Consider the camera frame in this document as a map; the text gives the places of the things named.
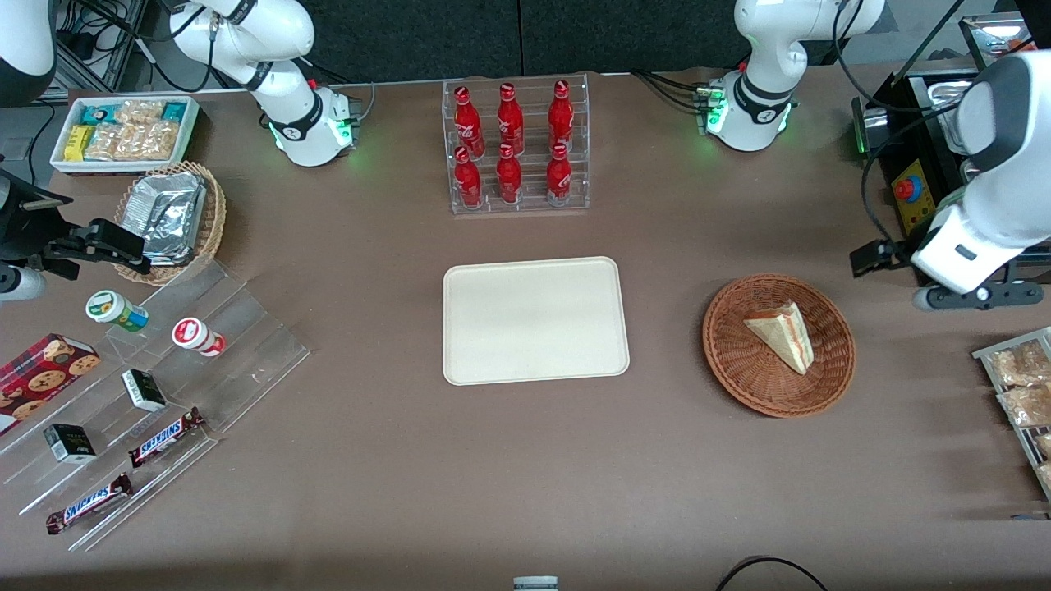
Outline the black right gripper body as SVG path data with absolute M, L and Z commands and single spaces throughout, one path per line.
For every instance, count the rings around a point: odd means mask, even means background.
M 53 254 L 50 243 L 69 236 L 73 224 L 57 210 L 71 204 L 66 195 L 42 190 L 2 171 L 1 259 L 16 267 L 76 267 L 66 254 Z

